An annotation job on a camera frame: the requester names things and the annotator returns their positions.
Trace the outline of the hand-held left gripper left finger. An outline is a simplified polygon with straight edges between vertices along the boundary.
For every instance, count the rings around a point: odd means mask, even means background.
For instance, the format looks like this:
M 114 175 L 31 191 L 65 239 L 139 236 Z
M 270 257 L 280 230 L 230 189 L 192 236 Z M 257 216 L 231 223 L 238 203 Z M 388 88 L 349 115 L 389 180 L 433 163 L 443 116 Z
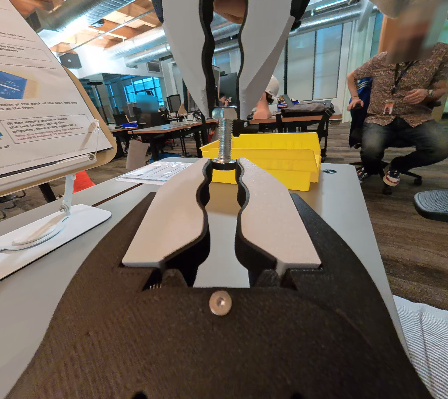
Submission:
M 210 200 L 212 163 L 201 158 L 159 188 L 122 264 L 180 271 L 189 287 L 210 253 L 205 206 Z

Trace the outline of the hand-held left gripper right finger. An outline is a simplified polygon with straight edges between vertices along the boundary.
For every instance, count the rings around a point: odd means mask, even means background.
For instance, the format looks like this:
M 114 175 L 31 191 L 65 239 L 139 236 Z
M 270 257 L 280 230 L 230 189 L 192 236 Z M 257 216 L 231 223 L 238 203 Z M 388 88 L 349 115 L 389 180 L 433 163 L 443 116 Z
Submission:
M 321 259 L 289 190 L 247 158 L 236 162 L 235 254 L 255 286 L 265 270 L 282 279 L 290 269 L 318 269 Z

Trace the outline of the yellow plastic bin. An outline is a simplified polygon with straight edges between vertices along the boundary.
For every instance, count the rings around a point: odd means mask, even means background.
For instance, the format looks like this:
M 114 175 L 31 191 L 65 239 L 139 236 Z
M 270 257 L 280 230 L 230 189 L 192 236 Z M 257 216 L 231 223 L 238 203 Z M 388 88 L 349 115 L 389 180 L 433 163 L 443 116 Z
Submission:
M 317 133 L 257 133 L 232 138 L 232 158 L 246 158 L 285 187 L 309 191 L 319 181 L 321 147 Z

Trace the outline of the steel hex bolt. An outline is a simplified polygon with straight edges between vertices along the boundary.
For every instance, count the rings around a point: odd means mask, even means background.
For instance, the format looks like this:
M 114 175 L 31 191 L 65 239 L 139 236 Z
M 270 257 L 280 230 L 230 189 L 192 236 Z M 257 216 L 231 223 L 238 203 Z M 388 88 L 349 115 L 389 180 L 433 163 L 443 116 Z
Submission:
M 237 111 L 233 107 L 216 107 L 212 111 L 212 117 L 218 121 L 219 126 L 218 158 L 231 158 L 232 127 L 233 121 L 238 118 Z

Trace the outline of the grey desk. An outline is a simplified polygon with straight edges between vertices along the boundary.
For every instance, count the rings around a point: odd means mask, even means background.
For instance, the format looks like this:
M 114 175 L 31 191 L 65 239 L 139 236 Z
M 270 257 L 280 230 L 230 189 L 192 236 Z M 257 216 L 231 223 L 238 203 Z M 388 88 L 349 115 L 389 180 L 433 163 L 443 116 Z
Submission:
M 355 169 L 344 164 L 323 164 L 319 182 L 298 194 L 330 225 L 355 252 L 383 297 L 402 343 L 404 333 L 392 297 L 364 196 Z M 88 233 L 49 253 L 0 283 L 0 395 L 7 396 L 39 347 L 56 306 L 82 262 L 98 242 L 144 197 L 159 186 L 110 179 L 74 194 L 73 204 L 96 205 L 111 217 Z M 206 210 L 211 239 L 209 258 L 198 271 L 195 286 L 248 286 L 247 272 L 239 265 L 232 239 L 238 214 L 237 186 L 210 186 Z

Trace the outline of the person's right hand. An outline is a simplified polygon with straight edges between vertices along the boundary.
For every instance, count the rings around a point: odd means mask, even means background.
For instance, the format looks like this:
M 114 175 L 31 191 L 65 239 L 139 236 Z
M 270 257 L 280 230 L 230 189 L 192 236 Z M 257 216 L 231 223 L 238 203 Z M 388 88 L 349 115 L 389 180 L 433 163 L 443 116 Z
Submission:
M 243 23 L 245 10 L 245 0 L 214 0 L 214 12 L 238 25 Z

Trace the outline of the laminated paper sheet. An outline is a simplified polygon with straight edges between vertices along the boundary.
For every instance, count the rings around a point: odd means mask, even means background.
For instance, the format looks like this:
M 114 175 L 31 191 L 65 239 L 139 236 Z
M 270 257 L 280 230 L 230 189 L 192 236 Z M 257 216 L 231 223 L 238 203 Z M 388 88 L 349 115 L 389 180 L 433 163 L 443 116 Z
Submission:
M 191 162 L 163 160 L 127 172 L 116 180 L 126 183 L 162 185 L 191 165 Z

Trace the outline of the white cardboard sheet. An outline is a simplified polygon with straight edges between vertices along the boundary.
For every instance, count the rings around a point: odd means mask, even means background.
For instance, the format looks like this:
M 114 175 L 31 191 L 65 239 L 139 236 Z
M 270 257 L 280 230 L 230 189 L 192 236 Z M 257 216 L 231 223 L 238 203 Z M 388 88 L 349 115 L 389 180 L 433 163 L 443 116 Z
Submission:
M 131 140 L 126 158 L 126 170 L 134 171 L 145 166 L 145 158 L 148 148 L 148 143 L 143 143 L 138 140 Z

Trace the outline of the white document stand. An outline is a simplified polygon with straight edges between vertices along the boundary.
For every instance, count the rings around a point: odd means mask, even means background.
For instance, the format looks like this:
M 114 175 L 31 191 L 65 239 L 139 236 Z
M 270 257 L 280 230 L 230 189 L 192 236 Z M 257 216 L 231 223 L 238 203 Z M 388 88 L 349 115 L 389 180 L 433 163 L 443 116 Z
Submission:
M 96 163 L 95 154 L 69 158 L 48 166 L 10 175 L 1 181 L 9 193 L 24 183 L 37 183 L 65 172 L 64 198 L 59 211 L 1 236 L 0 278 L 4 279 L 92 228 L 104 223 L 111 212 L 88 205 L 72 206 L 74 173 Z

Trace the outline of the orange cone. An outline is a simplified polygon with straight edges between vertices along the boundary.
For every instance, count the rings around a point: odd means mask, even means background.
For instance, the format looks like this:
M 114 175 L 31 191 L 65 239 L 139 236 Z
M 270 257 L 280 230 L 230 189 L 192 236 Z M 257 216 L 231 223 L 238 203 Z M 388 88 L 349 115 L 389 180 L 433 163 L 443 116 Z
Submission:
M 94 186 L 95 183 L 91 180 L 91 178 L 87 174 L 87 171 L 81 171 L 75 174 L 73 193 L 78 193 Z

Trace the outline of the dark monitor screen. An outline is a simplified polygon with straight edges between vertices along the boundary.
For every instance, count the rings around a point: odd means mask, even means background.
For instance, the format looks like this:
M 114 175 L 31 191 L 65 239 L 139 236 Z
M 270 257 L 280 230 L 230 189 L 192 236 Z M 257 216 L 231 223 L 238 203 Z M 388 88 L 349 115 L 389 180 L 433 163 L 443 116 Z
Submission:
M 237 77 L 238 73 L 236 72 L 220 74 L 220 92 L 224 92 L 229 98 L 232 98 L 232 107 L 238 106 Z

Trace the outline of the mannequin head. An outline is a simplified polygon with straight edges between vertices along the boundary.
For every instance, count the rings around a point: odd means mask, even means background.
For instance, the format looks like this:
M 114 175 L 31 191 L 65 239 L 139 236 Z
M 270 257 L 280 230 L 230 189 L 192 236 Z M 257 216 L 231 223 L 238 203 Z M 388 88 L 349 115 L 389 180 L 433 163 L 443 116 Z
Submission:
M 253 120 L 270 119 L 272 117 L 272 112 L 269 107 L 276 102 L 277 96 L 264 92 L 256 105 Z

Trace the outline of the black bag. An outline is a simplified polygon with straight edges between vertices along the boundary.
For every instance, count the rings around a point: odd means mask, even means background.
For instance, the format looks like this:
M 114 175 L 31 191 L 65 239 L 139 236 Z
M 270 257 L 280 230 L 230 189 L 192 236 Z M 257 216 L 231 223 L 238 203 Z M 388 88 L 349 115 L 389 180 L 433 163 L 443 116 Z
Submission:
M 282 117 L 332 116 L 334 106 L 331 101 L 301 101 L 281 110 Z

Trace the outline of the blue jacket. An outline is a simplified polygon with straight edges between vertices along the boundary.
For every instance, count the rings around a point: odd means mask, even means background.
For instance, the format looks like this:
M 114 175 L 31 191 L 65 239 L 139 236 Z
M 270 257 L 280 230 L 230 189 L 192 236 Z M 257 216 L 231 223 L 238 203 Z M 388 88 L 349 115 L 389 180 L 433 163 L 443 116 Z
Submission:
M 349 147 L 359 148 L 361 146 L 362 128 L 367 116 L 370 103 L 372 78 L 366 77 L 357 81 L 357 94 L 363 105 L 356 105 L 350 110 L 351 125 L 349 133 Z

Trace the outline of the black ceiling speaker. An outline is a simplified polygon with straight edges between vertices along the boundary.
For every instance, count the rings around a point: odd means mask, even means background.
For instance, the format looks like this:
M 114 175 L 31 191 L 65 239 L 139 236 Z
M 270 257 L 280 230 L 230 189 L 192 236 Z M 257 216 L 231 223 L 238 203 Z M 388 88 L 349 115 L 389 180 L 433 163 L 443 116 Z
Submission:
M 68 52 L 59 55 L 60 63 L 68 68 L 78 70 L 82 68 L 80 56 L 76 52 Z

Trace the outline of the black mesh office chair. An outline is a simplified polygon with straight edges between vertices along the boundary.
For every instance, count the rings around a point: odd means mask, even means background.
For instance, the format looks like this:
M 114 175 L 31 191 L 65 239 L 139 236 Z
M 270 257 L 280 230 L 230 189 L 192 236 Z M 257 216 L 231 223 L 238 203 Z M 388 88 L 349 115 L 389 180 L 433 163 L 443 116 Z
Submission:
M 424 218 L 443 223 L 448 222 L 447 189 L 418 192 L 414 195 L 413 205 Z

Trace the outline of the printed instruction sheet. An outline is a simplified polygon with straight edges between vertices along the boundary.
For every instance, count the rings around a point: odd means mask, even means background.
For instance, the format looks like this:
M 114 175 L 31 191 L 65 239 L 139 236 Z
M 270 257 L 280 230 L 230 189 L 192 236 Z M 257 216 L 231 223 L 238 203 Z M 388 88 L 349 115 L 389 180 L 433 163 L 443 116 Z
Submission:
M 1 0 L 1 175 L 112 148 L 70 76 L 12 3 Z

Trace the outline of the person's striped garment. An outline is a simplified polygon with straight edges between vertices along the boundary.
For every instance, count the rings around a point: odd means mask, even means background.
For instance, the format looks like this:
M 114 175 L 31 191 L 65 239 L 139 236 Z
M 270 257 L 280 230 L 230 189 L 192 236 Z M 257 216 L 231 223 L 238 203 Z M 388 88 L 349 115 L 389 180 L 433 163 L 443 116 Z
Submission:
M 434 398 L 448 397 L 448 312 L 394 296 L 410 359 Z

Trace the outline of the round metal air duct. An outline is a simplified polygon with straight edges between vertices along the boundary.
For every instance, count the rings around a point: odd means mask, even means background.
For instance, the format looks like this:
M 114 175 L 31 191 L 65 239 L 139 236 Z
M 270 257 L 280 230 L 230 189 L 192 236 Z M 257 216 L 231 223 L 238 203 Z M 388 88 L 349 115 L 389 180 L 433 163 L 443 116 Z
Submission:
M 171 48 L 167 43 L 124 57 L 127 67 L 136 67 L 145 63 L 149 72 L 161 72 L 160 61 L 164 60 L 171 60 L 176 64 Z
M 116 60 L 166 42 L 164 28 L 160 26 L 105 49 L 104 55 L 109 60 Z

